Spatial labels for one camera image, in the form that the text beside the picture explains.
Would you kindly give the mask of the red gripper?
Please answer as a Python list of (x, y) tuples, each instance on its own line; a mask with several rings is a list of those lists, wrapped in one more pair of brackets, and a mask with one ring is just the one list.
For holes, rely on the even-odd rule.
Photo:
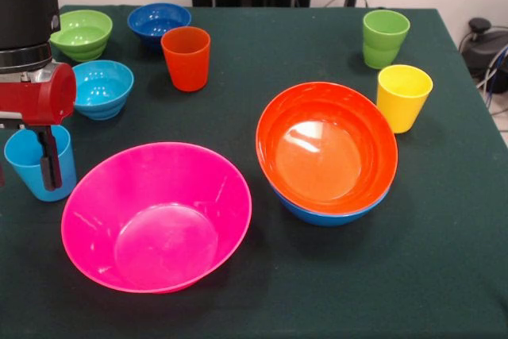
[[(37, 140), (42, 147), (40, 168), (48, 191), (62, 186), (59, 154), (50, 125), (59, 125), (72, 114), (75, 98), (75, 73), (69, 64), (51, 62), (35, 71), (1, 75), (1, 127), (40, 126), (37, 128)], [(0, 187), (3, 186), (0, 165)]]

